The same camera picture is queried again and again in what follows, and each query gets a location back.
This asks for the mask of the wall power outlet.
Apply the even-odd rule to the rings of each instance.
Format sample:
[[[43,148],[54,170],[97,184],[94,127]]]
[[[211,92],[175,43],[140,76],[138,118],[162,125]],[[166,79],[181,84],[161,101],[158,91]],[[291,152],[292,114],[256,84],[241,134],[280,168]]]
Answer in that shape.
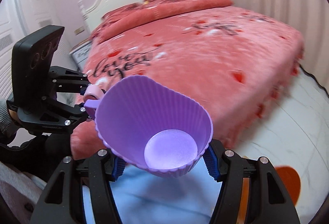
[[[75,31],[74,31],[74,34],[75,35],[78,35],[78,34],[81,34],[82,32],[85,31],[85,28],[84,27],[79,27],[77,28]]]

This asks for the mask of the pink heart-print bed blanket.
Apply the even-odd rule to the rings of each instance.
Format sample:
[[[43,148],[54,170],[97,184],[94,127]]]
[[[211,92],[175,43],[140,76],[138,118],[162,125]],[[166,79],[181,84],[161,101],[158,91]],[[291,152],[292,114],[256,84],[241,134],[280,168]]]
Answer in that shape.
[[[160,19],[93,40],[84,73],[108,90],[121,78],[145,75],[199,102],[214,137],[233,148],[241,131],[264,116],[297,73],[302,34],[235,6]]]

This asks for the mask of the pink plastic tube toy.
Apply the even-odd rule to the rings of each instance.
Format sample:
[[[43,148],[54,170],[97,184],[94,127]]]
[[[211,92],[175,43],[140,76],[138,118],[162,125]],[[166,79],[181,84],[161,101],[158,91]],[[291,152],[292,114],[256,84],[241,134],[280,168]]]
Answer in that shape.
[[[97,85],[90,84],[83,95],[83,101],[87,100],[99,100],[104,96],[103,90]]]

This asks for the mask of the folded red quilt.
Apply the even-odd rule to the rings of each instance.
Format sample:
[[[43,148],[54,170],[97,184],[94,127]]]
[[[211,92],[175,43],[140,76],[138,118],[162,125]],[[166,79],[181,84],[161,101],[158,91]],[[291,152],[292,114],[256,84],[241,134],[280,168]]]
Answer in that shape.
[[[156,20],[194,11],[231,6],[231,0],[143,0],[109,11],[90,39],[105,42],[127,30]]]

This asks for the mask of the white nightstand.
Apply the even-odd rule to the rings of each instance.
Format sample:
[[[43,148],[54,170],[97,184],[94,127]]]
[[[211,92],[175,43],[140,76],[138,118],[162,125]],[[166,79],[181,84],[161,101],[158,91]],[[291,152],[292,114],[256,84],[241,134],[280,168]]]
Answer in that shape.
[[[91,47],[92,41],[86,39],[75,45],[70,51],[70,56],[72,57],[80,72],[84,70],[84,66],[88,59]]]

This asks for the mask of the white louvered wardrobe door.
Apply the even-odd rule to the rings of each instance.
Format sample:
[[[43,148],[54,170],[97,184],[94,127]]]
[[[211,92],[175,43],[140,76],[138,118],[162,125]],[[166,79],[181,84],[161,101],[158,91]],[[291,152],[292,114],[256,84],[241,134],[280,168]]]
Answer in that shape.
[[[1,1],[1,98],[12,92],[12,48],[18,40],[47,25],[61,25],[53,0]]]

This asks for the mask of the light blue clothed lap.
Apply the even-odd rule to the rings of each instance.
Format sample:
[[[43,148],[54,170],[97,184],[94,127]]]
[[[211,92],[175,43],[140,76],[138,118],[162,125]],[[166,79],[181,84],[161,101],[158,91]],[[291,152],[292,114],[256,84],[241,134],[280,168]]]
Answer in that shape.
[[[110,187],[123,223],[209,223],[221,183],[209,176],[201,160],[178,178],[127,166]]]

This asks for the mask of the purple silicone cup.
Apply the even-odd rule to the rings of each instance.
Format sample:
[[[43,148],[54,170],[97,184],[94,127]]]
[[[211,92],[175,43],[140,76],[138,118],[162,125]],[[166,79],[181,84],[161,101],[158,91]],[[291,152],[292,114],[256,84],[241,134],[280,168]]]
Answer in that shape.
[[[84,107],[113,154],[158,177],[187,174],[212,140],[212,120],[199,103],[144,75],[120,80]]]

